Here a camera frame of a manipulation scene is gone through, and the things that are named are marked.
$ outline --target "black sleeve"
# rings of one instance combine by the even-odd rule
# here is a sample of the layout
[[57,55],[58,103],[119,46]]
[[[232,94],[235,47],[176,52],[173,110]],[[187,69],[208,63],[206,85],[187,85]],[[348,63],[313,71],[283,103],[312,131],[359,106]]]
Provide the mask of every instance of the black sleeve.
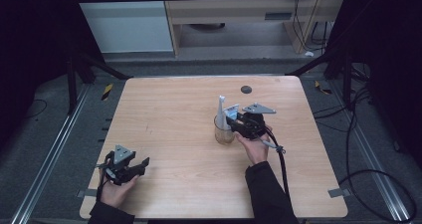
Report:
[[299,224],[292,204],[268,161],[248,167],[246,182],[251,193],[252,208],[257,224]]
[[89,224],[132,224],[134,221],[133,215],[129,215],[102,202],[96,202],[90,214]]

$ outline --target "wooden cabinet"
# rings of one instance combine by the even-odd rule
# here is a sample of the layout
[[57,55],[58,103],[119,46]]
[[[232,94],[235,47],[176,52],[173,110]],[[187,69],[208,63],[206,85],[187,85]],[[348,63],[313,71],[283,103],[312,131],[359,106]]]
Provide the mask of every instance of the wooden cabinet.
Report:
[[295,51],[303,49],[294,30],[300,22],[304,38],[314,22],[334,21],[342,0],[202,0],[165,2],[173,48],[178,44],[184,24],[283,21]]

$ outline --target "light wood tabletop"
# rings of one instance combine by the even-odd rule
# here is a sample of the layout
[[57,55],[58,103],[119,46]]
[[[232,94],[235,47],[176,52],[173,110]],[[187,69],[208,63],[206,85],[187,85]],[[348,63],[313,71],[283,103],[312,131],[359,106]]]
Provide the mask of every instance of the light wood tabletop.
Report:
[[[252,92],[243,94],[249,86]],[[340,218],[347,214],[313,114],[297,77],[172,77],[126,82],[98,163],[120,144],[136,151],[130,166],[150,157],[122,210],[136,218],[253,218],[245,170],[250,161],[236,139],[223,145],[214,136],[219,96],[223,108],[259,103],[276,110],[266,124],[286,150],[285,160],[297,217]],[[268,158],[279,182],[278,154]],[[93,170],[90,189],[97,189]],[[95,198],[86,196],[81,216],[90,218]]]

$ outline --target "transparent cup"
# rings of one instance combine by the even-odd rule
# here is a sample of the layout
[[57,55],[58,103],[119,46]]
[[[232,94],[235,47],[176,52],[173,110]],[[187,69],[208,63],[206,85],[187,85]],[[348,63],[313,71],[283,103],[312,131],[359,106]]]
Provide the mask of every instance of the transparent cup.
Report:
[[233,139],[235,139],[235,134],[233,133],[232,129],[228,127],[227,129],[222,129],[217,126],[215,123],[215,119],[217,116],[214,117],[214,126],[215,126],[215,139],[221,144],[230,144]]

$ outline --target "human hand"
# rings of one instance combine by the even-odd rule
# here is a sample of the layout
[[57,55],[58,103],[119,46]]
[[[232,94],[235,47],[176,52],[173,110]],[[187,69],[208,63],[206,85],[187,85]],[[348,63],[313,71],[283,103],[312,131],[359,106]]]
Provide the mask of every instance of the human hand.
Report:
[[121,186],[115,185],[110,180],[106,180],[103,186],[100,202],[107,204],[108,206],[118,208],[123,203],[124,199],[129,193],[129,190],[135,186],[136,179],[138,177],[139,175],[135,175],[131,181],[123,183]]
[[249,138],[242,136],[242,134],[236,131],[235,137],[245,147],[249,160],[251,160],[253,165],[263,162],[263,161],[267,161],[268,147],[264,145],[262,142],[262,140],[270,141],[270,138],[266,133],[261,136],[261,139],[257,138],[257,139],[251,140]]

